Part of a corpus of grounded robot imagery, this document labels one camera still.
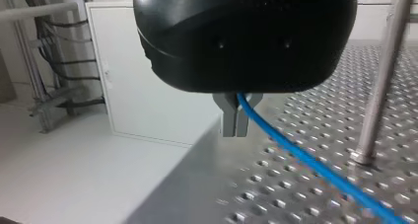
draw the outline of perforated steel plate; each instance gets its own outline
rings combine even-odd
[[[377,71],[377,46],[348,46],[337,71],[324,84],[290,96],[268,119],[341,176],[407,221],[418,222],[418,67],[404,49],[396,67],[372,168],[349,159],[356,147]],[[268,139],[224,192],[229,223],[382,223],[292,155]]]

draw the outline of small hole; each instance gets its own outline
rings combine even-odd
[[[406,171],[405,175],[407,177],[417,177],[418,176],[418,174],[416,172],[412,172],[412,171]]]
[[[399,148],[409,148],[409,146],[406,145],[406,144],[397,144],[397,147],[399,147]]]
[[[296,168],[290,165],[284,166],[283,170],[285,170],[286,172],[295,172]]]
[[[310,216],[315,216],[315,217],[319,216],[319,209],[317,208],[310,207],[310,208],[307,208],[305,211]]]
[[[401,193],[395,195],[394,199],[400,204],[408,204],[411,201],[411,199],[408,196]]]
[[[268,167],[268,162],[266,161],[258,161],[257,165],[260,167]]]
[[[251,176],[251,177],[249,178],[249,180],[250,180],[251,182],[253,182],[253,183],[259,183],[259,182],[261,182],[262,177],[261,177],[261,176],[256,176],[256,175],[254,175],[254,176]]]
[[[269,177],[277,177],[280,173],[276,170],[267,170],[267,176]]]
[[[330,206],[333,206],[333,207],[340,207],[341,206],[341,203],[339,203],[339,202],[337,202],[335,200],[330,200],[329,201],[329,205]]]
[[[323,137],[323,138],[329,138],[331,135],[329,135],[327,133],[322,133],[320,136]]]
[[[243,213],[237,212],[231,214],[230,217],[227,219],[230,223],[244,223],[245,215]]]
[[[273,201],[273,206],[279,207],[279,208],[285,208],[286,207],[286,202],[284,202],[280,199],[276,199],[276,200]]]
[[[317,147],[318,148],[320,148],[320,149],[324,149],[324,150],[327,150],[329,147],[327,146],[327,145],[325,145],[325,144],[319,144],[319,145],[317,145]]]
[[[254,206],[251,207],[250,210],[251,210],[251,213],[256,215],[256,216],[261,216],[261,215],[263,215],[264,213],[267,212],[267,209],[263,206],[260,206],[260,205],[254,205]]]
[[[376,183],[376,187],[381,189],[387,189],[389,186],[385,183]]]
[[[354,149],[352,148],[344,148],[344,151],[347,153],[352,153],[354,151]]]
[[[274,149],[273,148],[264,148],[264,152],[267,153],[267,154],[273,154]]]
[[[321,195],[322,190],[320,188],[317,188],[317,187],[312,187],[312,188],[310,188],[310,193],[313,193],[315,195]]]
[[[341,217],[341,220],[342,220],[344,223],[349,223],[349,224],[351,224],[351,223],[356,223],[356,222],[357,222],[356,218],[355,218],[355,217],[353,217],[353,216],[350,216],[350,215],[344,215],[344,216],[342,216],[342,217]]]
[[[401,157],[400,158],[402,161],[404,161],[404,162],[408,162],[408,163],[410,163],[410,162],[414,162],[414,159],[413,158],[411,158],[411,157]]]
[[[264,194],[264,195],[268,195],[268,194],[272,193],[273,191],[274,191],[274,189],[272,187],[261,187],[259,189],[259,192],[261,194]]]
[[[240,195],[243,200],[254,200],[255,195],[250,192],[244,192]]]
[[[291,186],[292,184],[285,182],[285,181],[279,183],[279,187],[282,187],[282,188],[290,188]]]
[[[348,136],[344,137],[344,139],[345,139],[346,141],[354,141],[354,140],[356,140],[355,138],[353,138],[353,137],[348,137]]]
[[[418,193],[418,188],[417,187],[412,187],[409,189],[409,192],[412,194],[417,194]]]
[[[316,157],[317,160],[321,161],[321,163],[326,163],[328,160],[324,157]]]
[[[286,158],[283,157],[283,156],[275,156],[275,157],[273,157],[273,161],[275,161],[275,162],[283,162],[283,161],[286,161]]]
[[[301,193],[301,192],[296,192],[295,194],[294,194],[294,197],[295,197],[295,199],[296,200],[304,200],[304,199],[307,199],[307,196],[306,195],[304,195],[303,193]]]

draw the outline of electrical cabinet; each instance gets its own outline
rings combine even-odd
[[[89,3],[88,15],[113,132],[191,145],[219,120],[212,95],[172,88],[152,71],[132,5]]]

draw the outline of screw hole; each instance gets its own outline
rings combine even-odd
[[[244,192],[240,195],[243,200],[254,200],[255,195],[250,192]]]
[[[274,191],[274,189],[272,187],[261,187],[259,189],[259,192],[261,194],[264,194],[264,195],[268,195],[268,194],[272,193],[273,191]]]
[[[258,161],[257,165],[260,167],[268,167],[268,162],[266,161]]]
[[[254,176],[251,176],[251,177],[249,178],[249,180],[250,180],[251,182],[253,182],[253,183],[259,183],[259,182],[261,182],[262,177],[261,177],[261,176],[254,175]]]
[[[289,182],[282,181],[279,183],[279,187],[281,188],[290,188],[291,186],[292,184],[290,184]]]
[[[277,177],[280,173],[276,170],[267,170],[267,176],[269,177]]]
[[[243,213],[237,212],[230,215],[227,218],[230,223],[244,223],[245,222],[245,215]]]
[[[279,208],[285,208],[286,202],[284,202],[280,199],[276,199],[276,200],[273,201],[273,206],[279,207]]]

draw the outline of metal rack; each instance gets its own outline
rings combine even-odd
[[[71,86],[63,80],[56,79],[55,83],[59,88],[48,93],[44,91],[33,53],[33,48],[37,48],[38,45],[33,44],[29,40],[23,20],[56,13],[64,13],[67,11],[82,11],[80,6],[84,5],[84,2],[50,4],[29,8],[16,8],[15,0],[5,0],[5,2],[8,10],[0,12],[0,22],[14,22],[14,30],[19,41],[20,50],[25,59],[26,68],[30,75],[31,86],[34,91],[35,106],[31,108],[31,112],[32,115],[38,116],[42,132],[48,132],[54,127],[51,109],[71,101],[81,90],[83,90],[83,88],[81,86]],[[59,55],[62,55],[59,48],[56,50]],[[73,115],[74,111],[72,109],[67,109],[67,113]]]

